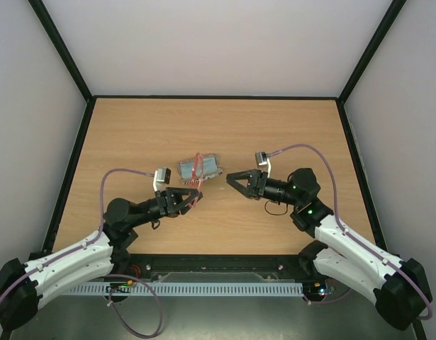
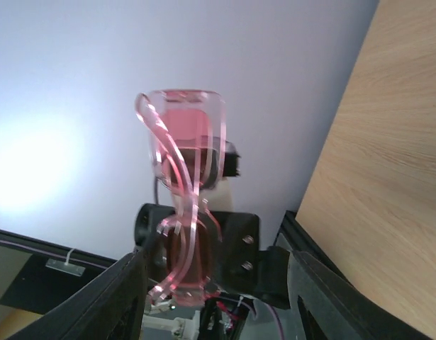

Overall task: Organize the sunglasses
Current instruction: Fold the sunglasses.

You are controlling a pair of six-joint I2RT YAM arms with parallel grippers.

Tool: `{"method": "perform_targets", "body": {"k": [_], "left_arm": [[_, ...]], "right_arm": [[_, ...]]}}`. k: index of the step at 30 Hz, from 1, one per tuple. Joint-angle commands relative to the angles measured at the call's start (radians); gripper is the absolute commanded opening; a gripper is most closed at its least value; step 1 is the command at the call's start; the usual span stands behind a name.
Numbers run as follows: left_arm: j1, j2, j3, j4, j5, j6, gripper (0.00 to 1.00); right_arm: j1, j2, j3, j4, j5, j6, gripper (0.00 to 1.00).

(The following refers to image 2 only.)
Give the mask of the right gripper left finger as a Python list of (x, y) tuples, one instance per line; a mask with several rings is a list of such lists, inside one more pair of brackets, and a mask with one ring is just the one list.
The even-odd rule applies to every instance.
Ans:
[(135, 250), (10, 339), (139, 339), (147, 256)]

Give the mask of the red transparent sunglasses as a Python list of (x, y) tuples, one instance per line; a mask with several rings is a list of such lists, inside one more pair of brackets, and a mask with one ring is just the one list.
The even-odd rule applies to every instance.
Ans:
[(199, 215), (210, 214), (204, 191), (213, 190), (223, 177), (226, 144), (225, 104), (215, 91), (165, 89), (135, 99), (138, 119), (151, 133), (155, 178), (170, 191), (174, 217), (157, 227), (167, 235), (181, 235), (180, 255), (167, 277), (149, 292), (152, 303), (174, 298), (180, 305), (197, 306), (214, 295), (205, 288), (183, 289), (196, 251)]

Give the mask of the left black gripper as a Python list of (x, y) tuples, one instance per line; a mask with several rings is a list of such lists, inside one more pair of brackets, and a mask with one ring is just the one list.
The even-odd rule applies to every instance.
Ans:
[[(168, 217), (174, 217), (172, 207), (152, 203), (144, 204), (136, 217), (134, 238), (136, 245), (147, 252), (150, 288), (167, 277), (180, 255), (180, 233), (157, 232)], [(210, 295), (219, 290), (251, 295), (288, 309), (289, 252), (279, 246), (259, 249), (259, 224), (257, 215), (246, 212), (201, 213), (194, 260), (182, 288), (205, 288)]]

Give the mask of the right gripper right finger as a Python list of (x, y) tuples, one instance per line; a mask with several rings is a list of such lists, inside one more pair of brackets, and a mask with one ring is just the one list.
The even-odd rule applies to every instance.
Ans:
[(304, 251), (291, 252), (288, 288), (295, 339), (429, 338)]

